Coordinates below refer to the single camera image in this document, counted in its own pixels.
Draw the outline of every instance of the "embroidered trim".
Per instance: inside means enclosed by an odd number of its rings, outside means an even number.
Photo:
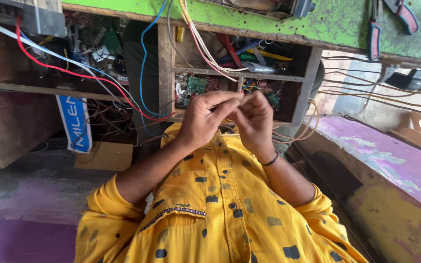
[[[197,214],[197,215],[202,215],[202,216],[206,216],[205,212],[202,211],[198,211],[198,210],[194,210],[194,209],[189,209],[189,208],[183,208],[183,207],[171,207],[171,208],[167,208],[165,210],[163,210],[162,212],[160,212],[158,215],[156,215],[154,217],[154,219],[152,219],[152,221],[150,221],[148,224],[146,224],[143,228],[141,228],[141,230],[139,232],[144,231],[146,228],[148,228],[151,224],[154,224],[155,221],[157,221],[159,218],[161,218],[163,216],[164,213],[166,212],[170,212],[172,210],[177,210],[177,211],[183,211],[183,212],[188,212],[188,213],[192,213],[192,214]]]

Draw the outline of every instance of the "black bracelet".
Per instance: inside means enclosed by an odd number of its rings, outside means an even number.
[[[262,163],[260,160],[258,160],[258,162],[259,162],[262,166],[269,166],[269,165],[271,165],[271,164],[275,163],[275,162],[276,162],[276,160],[277,160],[277,158],[279,158],[279,152],[278,152],[278,151],[276,151],[276,153],[277,153],[277,155],[276,155],[276,157],[275,157],[272,161],[270,161],[270,162],[268,162],[268,163],[266,163],[266,164]]]

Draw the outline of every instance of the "circuit board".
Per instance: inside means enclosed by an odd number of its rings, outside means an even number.
[[[190,76],[188,78],[188,84],[186,86],[186,95],[187,98],[183,98],[183,104],[187,106],[190,103],[190,97],[195,95],[201,95],[204,93],[204,90],[207,86],[207,80],[206,79],[200,79],[193,76]]]

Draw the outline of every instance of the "cardboard box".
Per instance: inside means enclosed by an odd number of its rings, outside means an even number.
[[[76,152],[74,168],[124,171],[131,160],[132,144],[94,141],[90,153]]]

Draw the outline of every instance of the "shirt pocket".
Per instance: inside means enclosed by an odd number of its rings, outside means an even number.
[[[187,226],[206,219],[205,182],[199,182],[203,171],[190,171],[165,182],[156,191],[154,201],[138,228],[139,234],[151,234],[158,227]]]

